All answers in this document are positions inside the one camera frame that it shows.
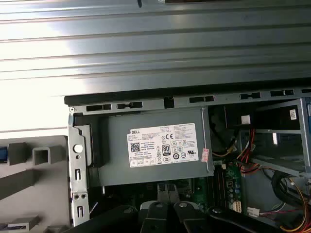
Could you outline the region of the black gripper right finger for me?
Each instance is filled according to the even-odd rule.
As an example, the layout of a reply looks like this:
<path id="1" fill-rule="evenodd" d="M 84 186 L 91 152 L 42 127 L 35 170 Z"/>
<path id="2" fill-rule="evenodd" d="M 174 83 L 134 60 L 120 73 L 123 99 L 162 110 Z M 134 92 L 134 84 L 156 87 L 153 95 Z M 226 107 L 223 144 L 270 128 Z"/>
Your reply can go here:
<path id="1" fill-rule="evenodd" d="M 276 227 L 241 213 L 212 206 L 203 213 L 194 202 L 181 201 L 174 184 L 168 184 L 170 201 L 188 233 L 280 233 Z"/>

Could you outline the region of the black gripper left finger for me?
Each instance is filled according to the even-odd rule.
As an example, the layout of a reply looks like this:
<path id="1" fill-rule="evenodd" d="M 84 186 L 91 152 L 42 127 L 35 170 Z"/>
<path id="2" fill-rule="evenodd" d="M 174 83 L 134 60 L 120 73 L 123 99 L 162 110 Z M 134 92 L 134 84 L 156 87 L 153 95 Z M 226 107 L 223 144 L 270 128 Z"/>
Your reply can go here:
<path id="1" fill-rule="evenodd" d="M 144 202 L 137 210 L 121 205 L 108 210 L 67 233 L 165 233 L 167 230 L 169 185 L 157 185 L 157 200 Z"/>

